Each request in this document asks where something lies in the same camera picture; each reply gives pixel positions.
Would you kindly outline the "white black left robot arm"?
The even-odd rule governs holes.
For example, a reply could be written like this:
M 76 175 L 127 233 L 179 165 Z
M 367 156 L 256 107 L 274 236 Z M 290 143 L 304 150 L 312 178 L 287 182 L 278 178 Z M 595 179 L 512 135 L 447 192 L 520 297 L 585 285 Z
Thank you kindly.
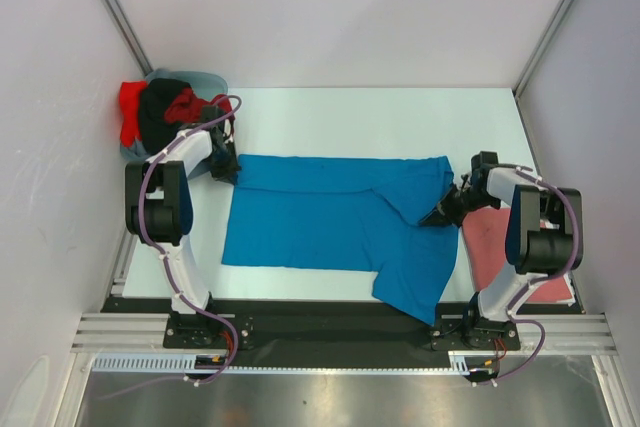
M 233 325 L 213 313 L 213 300 L 197 267 L 190 241 L 194 208 L 189 175 L 203 167 L 213 180 L 237 183 L 239 165 L 233 109 L 221 96 L 202 109 L 200 119 L 178 129 L 159 153 L 125 168 L 127 230 L 157 252 L 171 289 L 167 348 L 207 348 L 219 338 L 235 346 Z

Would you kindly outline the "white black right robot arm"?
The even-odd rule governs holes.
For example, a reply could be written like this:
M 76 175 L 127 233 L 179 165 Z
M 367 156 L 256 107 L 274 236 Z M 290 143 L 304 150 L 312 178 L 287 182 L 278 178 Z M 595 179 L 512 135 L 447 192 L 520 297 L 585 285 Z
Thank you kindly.
M 510 208 L 505 265 L 474 294 L 456 328 L 473 348 L 506 331 L 540 286 L 577 269 L 583 258 L 581 192 L 556 187 L 525 166 L 501 163 L 495 152 L 474 155 L 462 184 L 451 185 L 419 225 L 461 227 L 470 213 L 502 204 Z

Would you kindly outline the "blue t-shirt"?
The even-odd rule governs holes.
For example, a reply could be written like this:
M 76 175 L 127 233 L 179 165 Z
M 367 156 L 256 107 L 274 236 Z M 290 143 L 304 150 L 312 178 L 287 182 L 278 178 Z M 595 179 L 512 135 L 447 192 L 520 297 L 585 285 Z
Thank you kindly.
M 458 229 L 422 220 L 453 181 L 447 157 L 244 154 L 240 165 L 224 264 L 373 272 L 375 299 L 434 323 Z

